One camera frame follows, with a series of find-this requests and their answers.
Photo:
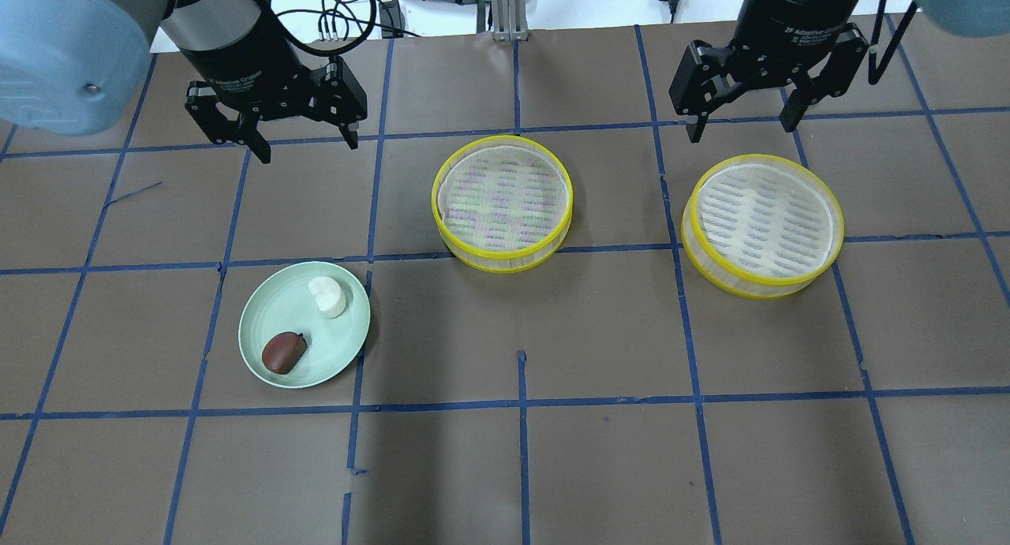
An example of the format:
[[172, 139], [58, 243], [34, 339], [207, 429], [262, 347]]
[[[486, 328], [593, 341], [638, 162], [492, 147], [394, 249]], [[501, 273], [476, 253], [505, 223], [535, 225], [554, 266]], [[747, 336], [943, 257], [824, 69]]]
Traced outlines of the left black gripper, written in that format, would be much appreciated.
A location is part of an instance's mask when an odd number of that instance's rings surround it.
[[349, 65], [334, 56], [310, 69], [267, 17], [234, 44], [209, 51], [184, 49], [216, 102], [238, 111], [234, 142], [246, 146], [260, 164], [271, 164], [271, 146], [260, 134], [261, 121], [304, 117], [338, 127], [351, 150], [358, 149], [357, 122], [368, 117], [368, 96]]

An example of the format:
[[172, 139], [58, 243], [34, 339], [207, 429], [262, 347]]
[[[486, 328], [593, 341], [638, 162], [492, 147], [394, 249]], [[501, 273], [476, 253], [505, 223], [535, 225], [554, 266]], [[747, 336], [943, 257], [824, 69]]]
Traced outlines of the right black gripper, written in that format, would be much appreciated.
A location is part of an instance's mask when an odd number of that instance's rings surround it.
[[689, 42], [668, 89], [689, 141], [699, 143], [706, 118], [751, 90], [795, 86], [779, 116], [790, 134], [812, 104], [845, 95], [869, 51], [849, 20], [856, 2], [743, 0], [728, 44]]

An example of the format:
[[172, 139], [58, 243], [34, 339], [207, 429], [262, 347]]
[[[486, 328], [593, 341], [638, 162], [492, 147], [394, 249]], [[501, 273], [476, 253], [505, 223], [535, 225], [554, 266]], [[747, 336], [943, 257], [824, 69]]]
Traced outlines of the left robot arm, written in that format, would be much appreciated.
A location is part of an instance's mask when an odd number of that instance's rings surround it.
[[1, 116], [63, 136], [118, 121], [163, 31], [199, 73], [185, 107], [213, 144], [246, 146], [261, 162], [266, 121], [303, 117], [339, 129], [351, 149], [368, 117], [343, 54], [310, 47], [273, 0], [1, 0]]

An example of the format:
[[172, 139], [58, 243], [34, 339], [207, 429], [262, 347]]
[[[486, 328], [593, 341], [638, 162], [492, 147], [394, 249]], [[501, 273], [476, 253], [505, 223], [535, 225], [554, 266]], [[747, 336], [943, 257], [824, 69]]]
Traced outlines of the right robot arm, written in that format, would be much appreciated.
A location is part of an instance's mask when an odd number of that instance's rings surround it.
[[743, 0], [728, 44], [686, 46], [668, 95], [692, 143], [711, 114], [744, 93], [792, 86], [780, 124], [794, 132], [808, 109], [848, 92], [862, 65], [877, 84], [916, 14], [960, 37], [1005, 35], [1009, 0], [879, 0], [869, 35], [852, 23], [858, 0]]

